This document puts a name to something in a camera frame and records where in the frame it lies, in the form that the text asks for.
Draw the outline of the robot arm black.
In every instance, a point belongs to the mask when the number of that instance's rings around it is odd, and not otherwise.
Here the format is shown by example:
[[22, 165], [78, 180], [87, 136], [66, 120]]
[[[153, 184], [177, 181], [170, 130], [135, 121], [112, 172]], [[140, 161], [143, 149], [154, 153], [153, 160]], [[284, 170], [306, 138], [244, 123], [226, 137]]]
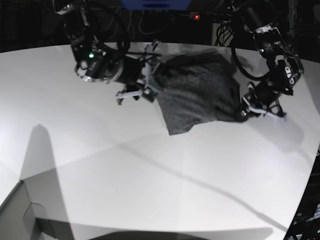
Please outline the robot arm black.
[[[154, 102], [163, 90], [154, 74], [160, 66], [159, 45], [154, 40], [143, 51], [130, 51], [131, 39], [121, 17], [110, 7], [96, 0], [54, 0], [56, 14], [64, 19], [65, 34], [76, 61], [75, 73], [88, 83], [120, 83], [123, 89], [116, 94], [119, 105], [126, 98], [144, 98]], [[105, 44], [94, 12], [101, 10], [111, 16], [121, 29], [116, 48]]]
[[241, 116], [245, 119], [260, 115], [285, 118], [279, 97], [294, 94], [293, 88], [304, 74], [304, 67], [277, 27], [275, 7], [269, 0], [228, 0], [226, 5], [242, 21], [245, 31], [252, 35], [257, 51], [268, 67], [263, 76], [251, 75], [242, 67], [236, 49], [231, 48], [237, 68], [250, 80], [248, 92], [241, 98]]

